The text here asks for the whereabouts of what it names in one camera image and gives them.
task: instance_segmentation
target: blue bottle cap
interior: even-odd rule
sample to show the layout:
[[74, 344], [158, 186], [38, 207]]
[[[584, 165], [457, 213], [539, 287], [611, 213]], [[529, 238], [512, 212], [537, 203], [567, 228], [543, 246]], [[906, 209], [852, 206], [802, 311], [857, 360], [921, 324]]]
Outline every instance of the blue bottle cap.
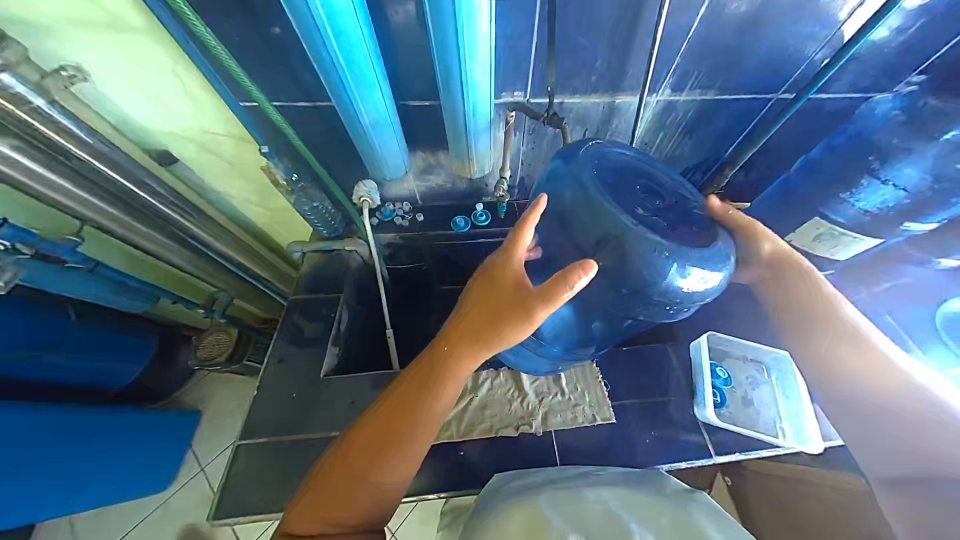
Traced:
[[718, 387], [716, 384], [710, 389], [710, 393], [713, 394], [713, 408], [723, 408], [727, 406], [727, 392], [723, 391], [723, 388]]
[[727, 371], [727, 368], [716, 362], [710, 363], [710, 381], [720, 388], [730, 388], [733, 386], [733, 377], [731, 377], [730, 372]]
[[470, 216], [470, 218], [473, 220], [473, 223], [483, 227], [484, 225], [490, 223], [491, 216], [488, 211], [484, 209], [477, 209], [473, 211], [473, 214]]
[[458, 215], [450, 220], [450, 229], [457, 233], [464, 233], [470, 228], [470, 220], [465, 215]]
[[383, 208], [376, 212], [376, 215], [383, 221], [390, 221], [396, 216], [396, 209], [394, 209], [393, 205], [384, 205]]

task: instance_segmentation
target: blue tiled wall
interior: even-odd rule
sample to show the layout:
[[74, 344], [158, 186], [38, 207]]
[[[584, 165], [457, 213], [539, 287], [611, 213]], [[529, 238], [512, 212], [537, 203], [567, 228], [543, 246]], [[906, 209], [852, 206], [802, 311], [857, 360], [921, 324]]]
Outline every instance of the blue tiled wall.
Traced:
[[[366, 176], [324, 85], [279, 0], [191, 4], [345, 190]], [[735, 142], [776, 114], [850, 34], [844, 23], [873, 0], [673, 0], [656, 58], [638, 145], [695, 184]], [[420, 0], [368, 0], [411, 149], [413, 170], [384, 189], [421, 204], [489, 197], [493, 174], [449, 171], [443, 116]], [[559, 0], [557, 109], [574, 138], [629, 140], [646, 72], [656, 0]], [[546, 94], [546, 0], [496, 1], [498, 109]], [[734, 176], [730, 196], [751, 200], [865, 100], [911, 75], [960, 65], [960, 0], [907, 0]], [[519, 118], [512, 192], [523, 199], [558, 134]]]

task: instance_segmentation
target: transparent plastic tray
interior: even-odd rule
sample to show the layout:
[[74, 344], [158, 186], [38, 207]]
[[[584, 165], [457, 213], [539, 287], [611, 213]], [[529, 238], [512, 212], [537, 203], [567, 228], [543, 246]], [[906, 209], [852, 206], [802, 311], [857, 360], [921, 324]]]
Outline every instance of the transparent plastic tray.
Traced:
[[690, 358], [701, 422], [808, 454], [824, 450], [806, 382], [789, 353], [709, 331], [690, 343]]

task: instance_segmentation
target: paper label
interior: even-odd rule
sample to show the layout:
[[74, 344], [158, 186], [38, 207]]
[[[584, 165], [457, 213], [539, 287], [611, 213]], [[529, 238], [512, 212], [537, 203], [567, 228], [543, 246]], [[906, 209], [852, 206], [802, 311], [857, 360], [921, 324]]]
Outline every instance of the paper label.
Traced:
[[847, 231], [819, 217], [802, 224], [785, 240], [813, 255], [834, 260], [847, 260], [883, 242], [883, 238]]

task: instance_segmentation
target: hand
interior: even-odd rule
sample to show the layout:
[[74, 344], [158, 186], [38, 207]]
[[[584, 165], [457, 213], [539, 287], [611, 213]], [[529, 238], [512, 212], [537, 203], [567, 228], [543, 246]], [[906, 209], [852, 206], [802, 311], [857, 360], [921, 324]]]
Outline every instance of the hand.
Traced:
[[585, 258], [540, 286], [530, 283], [523, 262], [540, 255], [534, 228], [545, 208], [543, 193], [516, 221], [503, 245], [473, 273], [438, 334], [448, 346], [470, 348], [470, 357], [478, 364], [529, 337], [597, 273], [596, 261]]
[[736, 271], [733, 278], [738, 282], [760, 282], [774, 272], [775, 262], [800, 257], [776, 233], [721, 201], [716, 195], [707, 196], [707, 212], [733, 234], [736, 242]]

